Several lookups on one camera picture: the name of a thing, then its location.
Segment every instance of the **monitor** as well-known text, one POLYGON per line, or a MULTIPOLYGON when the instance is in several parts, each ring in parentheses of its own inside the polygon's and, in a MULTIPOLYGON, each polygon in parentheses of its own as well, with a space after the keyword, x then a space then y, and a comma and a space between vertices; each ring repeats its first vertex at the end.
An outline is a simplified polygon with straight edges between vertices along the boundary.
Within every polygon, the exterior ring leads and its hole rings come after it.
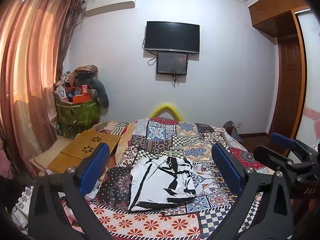
POLYGON ((147 22, 145 50, 200 53, 200 26, 174 22, 147 22))
POLYGON ((186 75, 187 63, 187 54, 158 52, 157 73, 186 75))

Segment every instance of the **white wall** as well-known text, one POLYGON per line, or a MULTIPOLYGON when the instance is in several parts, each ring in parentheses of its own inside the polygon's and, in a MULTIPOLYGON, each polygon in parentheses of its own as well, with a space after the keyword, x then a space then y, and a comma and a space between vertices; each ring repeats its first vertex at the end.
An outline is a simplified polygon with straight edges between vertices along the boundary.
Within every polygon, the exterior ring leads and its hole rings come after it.
POLYGON ((134 122, 161 103, 177 106, 186 122, 243 123, 239 133, 267 131, 274 87, 275 46, 252 27, 249 9, 232 0, 137 0, 134 9, 84 20, 69 47, 65 71, 94 64, 110 107, 102 120, 134 122), (141 44, 147 21, 200 25, 200 55, 173 87, 156 74, 141 44))
MULTIPOLYGON (((307 56, 307 92, 304 106, 320 112, 320 25, 311 11, 299 14, 298 19, 307 56)), ((317 145, 320 139, 319 135, 316 136, 313 119, 307 117, 304 112, 296 137, 310 147, 317 145)))
POLYGON ((278 95, 278 85, 279 85, 279 47, 278 47, 278 39, 274 38, 273 43, 275 44, 275 70, 274 70, 274 79, 275 79, 275 86, 273 88, 273 98, 272 98, 272 104, 271 104, 271 111, 269 115, 269 121, 267 125, 267 133, 269 133, 269 130, 271 128, 271 123, 273 119, 273 115, 275 113, 276 109, 276 101, 277 101, 277 95, 278 95))

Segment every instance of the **pile of items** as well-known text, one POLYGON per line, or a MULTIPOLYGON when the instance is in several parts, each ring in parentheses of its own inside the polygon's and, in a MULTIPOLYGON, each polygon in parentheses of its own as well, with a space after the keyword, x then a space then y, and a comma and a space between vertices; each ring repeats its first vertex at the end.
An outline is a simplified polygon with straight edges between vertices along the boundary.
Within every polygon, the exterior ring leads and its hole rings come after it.
POLYGON ((106 89, 97 75, 95 65, 78 67, 71 74, 69 71, 63 74, 56 83, 57 102, 72 105, 98 98, 102 107, 109 107, 106 89))
POLYGON ((33 186, 30 188, 26 187, 25 189, 18 199, 18 203, 12 209, 11 219, 23 233, 28 234, 28 214, 33 186))

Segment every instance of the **air conditioner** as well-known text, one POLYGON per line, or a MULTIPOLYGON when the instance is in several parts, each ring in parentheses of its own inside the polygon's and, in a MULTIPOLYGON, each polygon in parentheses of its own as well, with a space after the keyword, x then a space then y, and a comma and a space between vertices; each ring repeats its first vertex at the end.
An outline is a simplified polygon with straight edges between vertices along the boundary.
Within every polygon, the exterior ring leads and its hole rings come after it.
POLYGON ((136 0, 88 0, 87 17, 135 7, 136 0))

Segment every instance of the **cable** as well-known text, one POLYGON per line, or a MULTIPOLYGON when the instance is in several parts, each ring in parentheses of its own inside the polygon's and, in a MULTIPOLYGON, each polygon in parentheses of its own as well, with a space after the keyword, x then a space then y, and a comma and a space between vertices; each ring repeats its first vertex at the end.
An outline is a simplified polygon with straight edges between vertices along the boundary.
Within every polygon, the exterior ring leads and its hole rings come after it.
POLYGON ((152 58, 152 59, 148 60, 148 66, 153 66, 153 65, 154 65, 154 63, 156 63, 157 59, 158 59, 158 56, 156 56, 156 57, 154 57, 154 58, 152 58))
POLYGON ((142 42, 142 48, 144 49, 144 50, 146 50, 146 51, 148 51, 149 53, 151 53, 152 55, 155 55, 155 56, 157 56, 158 57, 158 55, 157 54, 154 54, 154 53, 152 53, 150 50, 147 50, 146 49, 146 46, 145 46, 145 44, 144 44, 144 41, 146 40, 146 38, 144 38, 143 39, 143 42, 142 42))
POLYGON ((188 58, 188 54, 187 54, 187 64, 186 64, 186 66, 184 67, 184 69, 181 71, 181 73, 178 75, 178 77, 177 77, 177 75, 175 75, 175 79, 173 80, 173 81, 174 81, 174 85, 176 84, 176 81, 177 81, 178 78, 181 76, 181 74, 184 72, 184 70, 188 67, 188 63, 189 63, 189 58, 188 58))

